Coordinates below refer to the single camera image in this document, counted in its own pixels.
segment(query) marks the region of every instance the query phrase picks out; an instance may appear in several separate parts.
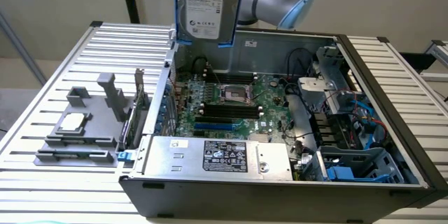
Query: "label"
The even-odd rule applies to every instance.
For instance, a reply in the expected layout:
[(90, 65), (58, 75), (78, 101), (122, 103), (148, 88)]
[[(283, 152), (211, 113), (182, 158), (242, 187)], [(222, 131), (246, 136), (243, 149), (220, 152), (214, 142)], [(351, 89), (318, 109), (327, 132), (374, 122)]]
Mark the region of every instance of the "label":
[(244, 142), (204, 142), (203, 169), (208, 172), (247, 173)]
[(258, 47), (258, 42), (247, 40), (246, 43), (244, 43), (244, 46), (246, 47)]
[(218, 39), (223, 0), (187, 0), (187, 31), (202, 39)]
[(188, 140), (172, 139), (170, 148), (188, 148)]

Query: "black ram slot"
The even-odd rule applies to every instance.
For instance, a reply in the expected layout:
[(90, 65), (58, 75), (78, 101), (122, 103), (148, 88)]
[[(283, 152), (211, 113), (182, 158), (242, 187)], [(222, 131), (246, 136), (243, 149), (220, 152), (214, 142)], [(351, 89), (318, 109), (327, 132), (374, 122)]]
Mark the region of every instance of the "black ram slot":
[(248, 119), (260, 118), (258, 106), (206, 104), (203, 115), (215, 118), (248, 118)]
[(206, 82), (248, 85), (254, 82), (254, 76), (250, 74), (242, 75), (242, 74), (228, 74), (228, 73), (216, 73), (216, 76), (215, 76), (215, 74), (210, 72), (206, 77)]
[(207, 116), (198, 116), (195, 118), (195, 122), (198, 122), (198, 123), (232, 123), (232, 119), (230, 119), (230, 118), (210, 118)]

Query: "motherboard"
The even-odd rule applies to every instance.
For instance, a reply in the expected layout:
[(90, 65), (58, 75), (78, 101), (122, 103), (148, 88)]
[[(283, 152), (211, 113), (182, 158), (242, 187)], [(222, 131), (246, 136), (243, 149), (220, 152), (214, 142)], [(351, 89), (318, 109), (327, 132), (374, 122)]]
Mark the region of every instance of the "motherboard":
[(284, 143), (291, 122), (280, 77), (182, 73), (176, 82), (176, 136)]

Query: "sticker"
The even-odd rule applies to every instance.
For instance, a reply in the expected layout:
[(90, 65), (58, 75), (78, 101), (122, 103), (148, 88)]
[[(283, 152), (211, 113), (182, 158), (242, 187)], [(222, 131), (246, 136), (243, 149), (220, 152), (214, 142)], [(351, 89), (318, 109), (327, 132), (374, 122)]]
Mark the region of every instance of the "sticker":
[(223, 0), (187, 0), (187, 31), (202, 39), (218, 39)]
[(203, 169), (208, 172), (247, 173), (244, 142), (204, 142)]
[(188, 148), (188, 140), (172, 139), (170, 148)]
[(244, 43), (244, 46), (246, 47), (258, 47), (258, 42), (247, 40), (246, 43)]

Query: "white wall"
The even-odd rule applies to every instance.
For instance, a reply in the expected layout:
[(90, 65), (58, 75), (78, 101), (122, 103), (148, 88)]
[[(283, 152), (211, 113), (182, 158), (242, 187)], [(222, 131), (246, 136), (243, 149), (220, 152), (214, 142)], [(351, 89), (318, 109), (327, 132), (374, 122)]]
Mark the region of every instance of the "white wall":
[[(172, 0), (139, 0), (147, 23), (174, 22)], [(448, 39), (447, 0), (315, 0), (302, 31), (386, 36), (399, 50), (422, 52)]]
[[(130, 22), (124, 0), (0, 0), (0, 11), (36, 59), (64, 59), (92, 20)], [(0, 57), (16, 56), (2, 34)]]

